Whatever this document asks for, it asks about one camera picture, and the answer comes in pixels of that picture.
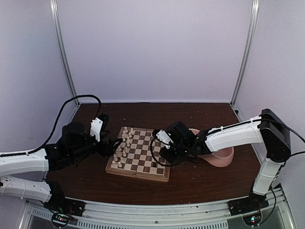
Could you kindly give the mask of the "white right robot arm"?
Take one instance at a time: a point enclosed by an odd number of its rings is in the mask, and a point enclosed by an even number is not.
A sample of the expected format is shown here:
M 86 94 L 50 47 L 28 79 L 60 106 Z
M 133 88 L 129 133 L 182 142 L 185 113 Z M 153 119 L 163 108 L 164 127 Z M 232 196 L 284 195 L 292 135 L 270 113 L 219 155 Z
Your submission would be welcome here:
M 270 109 L 247 121 L 193 133 L 183 122 L 166 130 L 155 129 L 153 138 L 164 147 L 160 151 L 169 166 L 175 166 L 188 156 L 211 155 L 223 149 L 249 144 L 264 144 L 266 158 L 252 185 L 252 194 L 244 200 L 247 210 L 255 210 L 279 174 L 282 165 L 291 156 L 290 130 Z

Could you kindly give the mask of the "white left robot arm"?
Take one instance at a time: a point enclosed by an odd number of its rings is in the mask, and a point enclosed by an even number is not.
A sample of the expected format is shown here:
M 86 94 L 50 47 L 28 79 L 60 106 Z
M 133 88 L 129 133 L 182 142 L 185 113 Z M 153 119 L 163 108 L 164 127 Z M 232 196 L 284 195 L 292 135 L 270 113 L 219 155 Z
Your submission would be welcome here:
M 57 182 L 34 182 L 14 175 L 78 167 L 81 161 L 95 153 L 102 157 L 113 156 L 122 139 L 104 141 L 109 134 L 106 130 L 108 121 L 109 116 L 101 114 L 91 121 L 88 133 L 85 132 L 84 124 L 69 123 L 62 127 L 61 137 L 55 144 L 45 143 L 37 149 L 24 152 L 1 153 L 1 195 L 38 200 L 51 204 L 58 212 L 64 212 L 69 204 Z

